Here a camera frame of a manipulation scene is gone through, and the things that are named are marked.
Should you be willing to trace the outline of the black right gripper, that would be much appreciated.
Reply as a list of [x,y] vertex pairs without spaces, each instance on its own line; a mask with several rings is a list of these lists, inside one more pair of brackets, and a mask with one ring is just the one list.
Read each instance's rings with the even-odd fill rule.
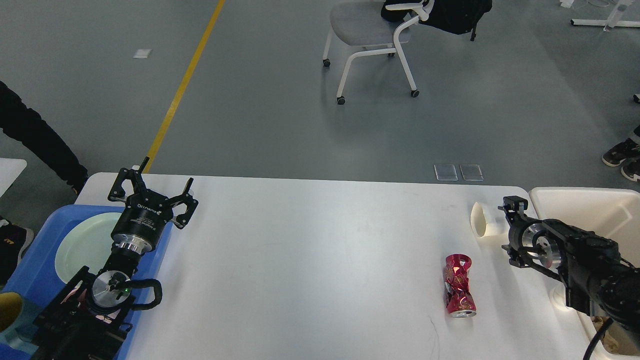
[[525,259],[539,260],[540,255],[536,251],[528,251],[526,256],[519,255],[520,248],[535,248],[537,239],[543,230],[542,221],[528,217],[525,213],[528,209],[528,201],[520,196],[505,196],[502,205],[498,206],[509,223],[506,251],[509,255],[509,263],[517,268],[526,268]]

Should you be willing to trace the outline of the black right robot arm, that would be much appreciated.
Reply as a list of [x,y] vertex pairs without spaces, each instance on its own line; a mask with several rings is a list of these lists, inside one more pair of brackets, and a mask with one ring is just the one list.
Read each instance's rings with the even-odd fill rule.
[[604,312],[606,321],[590,340],[583,358],[591,357],[614,323],[638,334],[639,269],[622,258],[618,243],[559,219],[532,218],[526,215],[527,208],[525,198],[503,198],[499,209],[509,224],[509,242],[502,248],[512,266],[531,268],[560,281],[568,307],[588,316],[594,316],[596,310]]

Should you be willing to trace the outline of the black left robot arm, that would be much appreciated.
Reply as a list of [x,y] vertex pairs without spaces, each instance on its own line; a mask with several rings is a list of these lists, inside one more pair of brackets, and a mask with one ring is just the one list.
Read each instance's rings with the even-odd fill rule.
[[83,266],[35,318],[34,360],[112,360],[126,341],[130,312],[162,302],[162,284],[155,278],[135,279],[146,253],[155,251],[165,226],[186,227],[198,207],[189,178],[181,194],[168,197],[146,186],[139,168],[122,168],[108,194],[125,209],[110,233],[110,255],[97,274]]

